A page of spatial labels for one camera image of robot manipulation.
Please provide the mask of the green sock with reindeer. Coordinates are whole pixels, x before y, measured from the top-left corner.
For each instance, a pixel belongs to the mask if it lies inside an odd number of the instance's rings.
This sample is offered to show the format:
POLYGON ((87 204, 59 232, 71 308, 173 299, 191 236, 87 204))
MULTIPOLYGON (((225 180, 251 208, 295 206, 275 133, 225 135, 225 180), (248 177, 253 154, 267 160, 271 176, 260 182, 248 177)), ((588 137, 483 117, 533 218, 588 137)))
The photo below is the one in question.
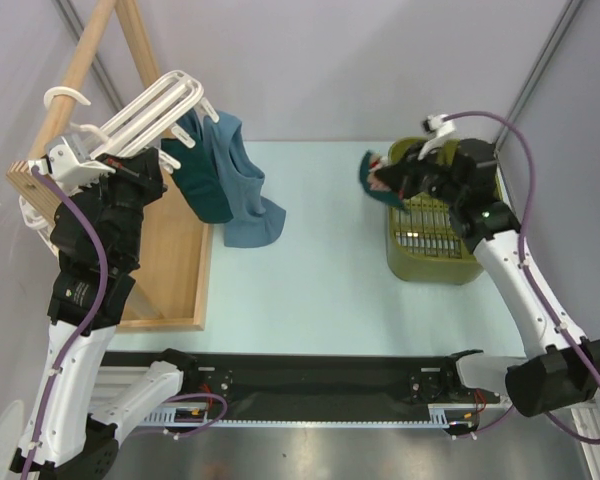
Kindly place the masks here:
POLYGON ((387 207, 405 211, 405 202, 376 176, 379 170, 388 165, 388 158, 386 156, 367 150, 363 154, 358 167, 359 183, 364 193, 371 199, 387 207))

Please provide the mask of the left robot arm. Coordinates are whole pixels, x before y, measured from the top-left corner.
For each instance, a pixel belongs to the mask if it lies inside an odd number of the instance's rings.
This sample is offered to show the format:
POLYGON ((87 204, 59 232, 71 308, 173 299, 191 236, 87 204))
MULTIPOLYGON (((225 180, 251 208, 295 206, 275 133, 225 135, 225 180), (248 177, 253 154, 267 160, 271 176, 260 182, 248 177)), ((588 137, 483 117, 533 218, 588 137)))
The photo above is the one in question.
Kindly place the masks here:
POLYGON ((143 377, 95 413, 97 373, 120 323, 139 267, 144 209, 166 191, 156 149, 133 157, 103 154, 112 173, 63 195, 51 241, 60 272, 48 307, 45 373, 10 471, 42 479, 102 479, 123 441, 159 404, 200 388, 196 359, 159 354, 143 377))

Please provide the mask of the dark green sock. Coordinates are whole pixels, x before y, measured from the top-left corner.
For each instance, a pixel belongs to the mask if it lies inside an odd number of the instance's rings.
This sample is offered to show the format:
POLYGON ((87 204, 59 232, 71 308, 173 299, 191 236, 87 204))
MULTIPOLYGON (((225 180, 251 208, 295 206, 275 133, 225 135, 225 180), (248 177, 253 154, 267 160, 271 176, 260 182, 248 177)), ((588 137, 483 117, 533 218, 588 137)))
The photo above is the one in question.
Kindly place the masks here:
POLYGON ((201 222, 228 223, 233 214, 210 153, 204 146, 198 115, 190 110, 177 124, 195 141, 195 145, 189 148, 176 138, 161 141, 161 150, 181 164, 171 174, 175 185, 201 222))

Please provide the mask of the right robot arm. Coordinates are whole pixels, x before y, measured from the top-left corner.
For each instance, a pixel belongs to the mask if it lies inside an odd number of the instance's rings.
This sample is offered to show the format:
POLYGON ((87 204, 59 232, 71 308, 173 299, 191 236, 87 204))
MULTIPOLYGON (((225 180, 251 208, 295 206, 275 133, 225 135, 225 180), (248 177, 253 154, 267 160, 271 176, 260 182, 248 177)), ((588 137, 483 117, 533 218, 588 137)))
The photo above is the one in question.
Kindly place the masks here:
POLYGON ((463 139, 422 155, 424 145, 416 139, 395 161, 366 153, 361 184, 394 208, 418 196, 446 208, 449 227, 494 282, 525 353, 464 356, 441 376, 443 393, 453 401, 477 388, 502 393, 526 417, 592 400, 600 393, 600 339, 589 339, 566 313, 530 254, 521 222, 499 194, 494 146, 463 139))

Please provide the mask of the white plastic clip hanger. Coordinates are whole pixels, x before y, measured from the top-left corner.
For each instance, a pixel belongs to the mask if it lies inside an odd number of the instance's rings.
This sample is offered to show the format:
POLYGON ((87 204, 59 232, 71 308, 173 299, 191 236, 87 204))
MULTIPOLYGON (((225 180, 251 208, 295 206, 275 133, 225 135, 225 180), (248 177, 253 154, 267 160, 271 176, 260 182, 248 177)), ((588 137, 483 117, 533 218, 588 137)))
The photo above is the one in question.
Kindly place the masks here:
MULTIPOLYGON (((50 88, 44 94, 44 107, 49 110, 54 100, 76 100, 85 106, 91 102, 78 90, 57 86, 50 88)), ((97 160, 101 154, 113 154, 121 157, 131 157, 142 149, 156 147, 159 155, 160 167, 172 174, 179 169, 181 164, 172 158, 159 146, 159 138, 164 132, 170 133, 182 141, 187 147, 195 145, 195 141, 177 124, 177 121, 190 110, 201 113, 212 121, 218 120, 215 108, 205 97, 203 85, 195 78, 181 70, 173 70, 159 77, 147 87, 139 96, 125 106, 102 126, 93 124, 75 124, 69 122, 69 127, 61 127, 61 133, 51 134, 47 140, 42 140, 42 146, 33 153, 29 153, 26 161, 15 163, 8 170, 9 174, 29 174, 28 160, 40 159, 45 155, 45 145, 60 135, 76 134, 83 142, 92 160, 97 160)), ((65 186, 58 183, 67 194, 77 193, 79 187, 92 186, 91 183, 83 186, 65 186)), ((189 208, 180 193, 167 193, 166 205, 150 207, 149 212, 149 243, 153 245, 159 240, 160 248, 174 250, 175 246, 184 242, 191 246, 194 239, 200 236, 201 222, 194 220, 193 213, 185 213, 189 208)), ((57 257, 58 247, 52 246, 51 220, 43 220, 43 207, 34 206, 32 199, 24 200, 21 194, 21 212, 25 224, 36 231, 42 241, 57 257)))

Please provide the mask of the blue sock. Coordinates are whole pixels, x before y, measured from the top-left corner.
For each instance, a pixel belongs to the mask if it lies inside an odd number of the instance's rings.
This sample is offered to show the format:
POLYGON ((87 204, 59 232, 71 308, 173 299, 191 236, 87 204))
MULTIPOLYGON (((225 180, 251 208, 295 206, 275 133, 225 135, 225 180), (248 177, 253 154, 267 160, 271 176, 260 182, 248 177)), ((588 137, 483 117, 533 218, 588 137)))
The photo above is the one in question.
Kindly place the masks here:
POLYGON ((266 176, 247 154, 242 121, 223 111, 217 115, 216 122, 203 120, 203 142, 233 215, 224 226, 224 245, 266 247, 281 236, 286 210, 262 195, 266 176))

